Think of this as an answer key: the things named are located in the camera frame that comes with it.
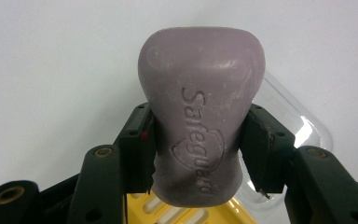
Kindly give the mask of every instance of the purple soap bar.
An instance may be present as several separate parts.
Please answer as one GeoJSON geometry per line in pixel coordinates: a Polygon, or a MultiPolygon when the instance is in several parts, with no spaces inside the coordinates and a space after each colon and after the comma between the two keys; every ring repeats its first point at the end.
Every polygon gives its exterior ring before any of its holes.
{"type": "Polygon", "coordinates": [[[156,118],[153,191],[181,207],[227,202],[241,185],[239,133],[265,71],[250,33],[172,28],[151,35],[138,73],[156,118]]]}

